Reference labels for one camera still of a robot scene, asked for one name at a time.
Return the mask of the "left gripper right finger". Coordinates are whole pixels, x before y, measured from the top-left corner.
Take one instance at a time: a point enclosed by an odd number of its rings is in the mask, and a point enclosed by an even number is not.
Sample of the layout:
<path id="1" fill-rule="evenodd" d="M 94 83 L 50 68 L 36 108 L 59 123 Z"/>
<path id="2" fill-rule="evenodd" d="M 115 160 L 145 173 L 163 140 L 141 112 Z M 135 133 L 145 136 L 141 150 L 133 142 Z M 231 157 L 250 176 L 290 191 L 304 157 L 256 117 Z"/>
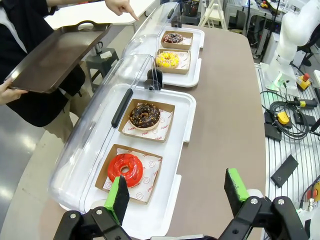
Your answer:
<path id="1" fill-rule="evenodd" d="M 287 196 L 270 200 L 250 196 L 236 168 L 227 168 L 224 190 L 233 219 L 220 235 L 221 240 L 246 240 L 252 229 L 262 228 L 271 240 L 307 240 L 308 235 Z"/>

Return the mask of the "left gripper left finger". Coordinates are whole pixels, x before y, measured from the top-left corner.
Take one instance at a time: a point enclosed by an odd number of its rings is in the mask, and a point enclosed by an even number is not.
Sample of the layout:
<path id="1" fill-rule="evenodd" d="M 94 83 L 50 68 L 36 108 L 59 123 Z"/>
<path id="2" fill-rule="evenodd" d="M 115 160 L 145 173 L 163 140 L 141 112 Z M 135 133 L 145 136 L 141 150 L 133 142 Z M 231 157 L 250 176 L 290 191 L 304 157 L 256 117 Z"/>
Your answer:
<path id="1" fill-rule="evenodd" d="M 117 176 L 107 199 L 102 206 L 87 213 L 69 210 L 60 220 L 55 240 L 129 240 L 131 237 L 122 228 L 130 200 L 124 176 Z"/>

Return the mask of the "person's right hand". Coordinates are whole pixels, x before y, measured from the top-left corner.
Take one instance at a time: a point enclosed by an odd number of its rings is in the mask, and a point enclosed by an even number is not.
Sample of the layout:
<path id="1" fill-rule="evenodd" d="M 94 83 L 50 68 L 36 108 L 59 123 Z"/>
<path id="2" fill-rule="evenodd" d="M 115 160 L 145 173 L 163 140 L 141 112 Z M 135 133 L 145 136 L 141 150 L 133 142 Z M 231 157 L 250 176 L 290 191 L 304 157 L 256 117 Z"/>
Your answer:
<path id="1" fill-rule="evenodd" d="M 21 95 L 28 93 L 26 90 L 11 89 L 12 80 L 8 79 L 0 85 L 0 105 L 6 105 L 10 102 L 18 100 Z"/>

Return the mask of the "person's left hand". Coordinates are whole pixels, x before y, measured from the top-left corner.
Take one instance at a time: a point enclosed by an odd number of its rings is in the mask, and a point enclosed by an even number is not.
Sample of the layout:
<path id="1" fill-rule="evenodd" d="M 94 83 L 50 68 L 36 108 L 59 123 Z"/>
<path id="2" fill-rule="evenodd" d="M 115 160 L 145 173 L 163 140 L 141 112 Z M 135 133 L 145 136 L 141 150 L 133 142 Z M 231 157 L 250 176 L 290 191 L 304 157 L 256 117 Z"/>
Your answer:
<path id="1" fill-rule="evenodd" d="M 107 8 L 110 9 L 117 16 L 121 16 L 123 13 L 128 13 L 136 21 L 139 20 L 133 8 L 131 7 L 129 0 L 105 0 L 104 2 Z"/>

